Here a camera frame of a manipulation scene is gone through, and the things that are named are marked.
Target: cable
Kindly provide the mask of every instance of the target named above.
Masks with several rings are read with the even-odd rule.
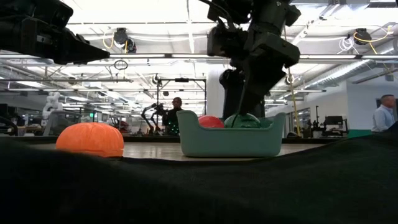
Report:
[[[385,35],[384,37],[379,38],[379,39],[376,39],[376,40],[363,40],[363,39],[359,39],[359,38],[356,37],[356,34],[358,34],[357,32],[354,33],[354,38],[357,39],[357,40],[360,40],[360,41],[362,41],[362,42],[373,43],[373,42],[377,42],[377,41],[380,41],[380,40],[384,40],[384,39],[389,35],[389,33],[390,33],[390,27],[388,27],[387,33],[386,33],[386,35]]]
[[[286,26],[284,27],[285,29],[285,40],[287,41],[287,35],[286,35]],[[299,115],[297,114],[297,105],[296,105],[296,97],[294,95],[294,87],[293,87],[293,78],[292,78],[292,72],[290,71],[290,68],[287,69],[289,71],[289,77],[290,79],[290,90],[292,92],[292,98],[293,98],[293,107],[294,107],[294,116],[296,119],[296,125],[297,125],[297,134],[301,136],[300,134],[300,123],[299,123]]]
[[[125,47],[124,47],[124,53],[126,54],[126,53],[127,53],[127,41],[126,41],[126,43],[125,43],[124,45],[125,45]]]
[[[235,115],[235,117],[234,117],[234,120],[232,121],[231,128],[233,128],[233,127],[234,127],[234,124],[235,124],[236,118],[237,118],[238,116],[239,116],[239,114]]]
[[[348,50],[352,49],[354,47],[354,41],[351,38],[342,39],[342,40],[339,41],[338,46],[341,49],[341,51],[338,52],[337,54],[340,54],[340,53],[342,53],[344,51],[348,51]]]
[[[375,54],[378,54],[377,51],[376,51],[376,49],[373,47],[373,44],[372,44],[372,43],[369,43],[369,44],[370,44],[370,46],[371,46],[373,52],[374,52]],[[387,69],[387,72],[390,73],[396,80],[398,80],[398,78],[390,71],[390,68],[388,68],[387,65],[386,65],[385,63],[383,63],[383,65],[384,65],[384,67]]]
[[[376,51],[376,49],[373,47],[373,44],[372,44],[372,43],[369,43],[369,45],[371,46],[373,52],[374,52],[375,54],[377,54],[377,51]]]
[[[108,45],[106,45],[105,39],[102,39],[102,42],[104,43],[104,46],[105,46],[107,49],[111,49],[111,48],[113,47],[113,40],[114,40],[114,32],[113,32],[113,34],[112,34],[112,43],[111,43],[111,46],[110,46],[110,47],[109,47]]]

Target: black fabric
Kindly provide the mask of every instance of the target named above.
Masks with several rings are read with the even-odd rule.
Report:
[[[2,141],[0,223],[397,223],[397,134],[270,159],[102,159]]]
[[[169,122],[171,122],[172,124],[178,124],[178,119],[177,119],[177,112],[181,111],[183,109],[181,108],[174,108],[171,109],[168,113],[167,116],[169,117]]]
[[[389,129],[388,131],[393,131],[398,133],[398,121],[395,122]]]

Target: toy pumpkin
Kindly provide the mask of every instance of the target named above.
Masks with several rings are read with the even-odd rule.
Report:
[[[122,134],[114,127],[101,123],[80,123],[67,127],[57,139],[55,148],[103,157],[122,156]]]

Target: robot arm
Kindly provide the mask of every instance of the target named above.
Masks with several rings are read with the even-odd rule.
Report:
[[[231,66],[245,76],[238,113],[252,110],[269,90],[299,62],[299,48],[280,38],[284,26],[301,15],[290,0],[200,0],[211,7],[208,18],[218,21],[208,36],[207,54],[231,58]],[[228,28],[220,17],[228,21]],[[248,31],[233,25],[247,23]]]
[[[150,124],[150,122],[149,122],[148,119],[146,118],[145,112],[146,112],[147,110],[150,110],[150,109],[155,108],[155,107],[156,107],[156,103],[154,103],[154,104],[152,104],[152,105],[150,105],[150,106],[144,108],[144,110],[143,110],[142,113],[141,113],[141,118],[143,118],[144,121],[148,124],[148,127],[149,127],[149,129],[150,129],[151,131],[154,130],[154,127]]]
[[[62,65],[109,58],[109,52],[65,27],[72,14],[73,9],[59,0],[3,0],[0,49],[51,58]]]

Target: plastic bin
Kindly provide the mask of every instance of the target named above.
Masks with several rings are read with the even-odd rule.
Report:
[[[270,157],[280,152],[285,114],[273,122],[261,122],[267,128],[204,128],[192,111],[177,112],[181,148],[188,157]]]

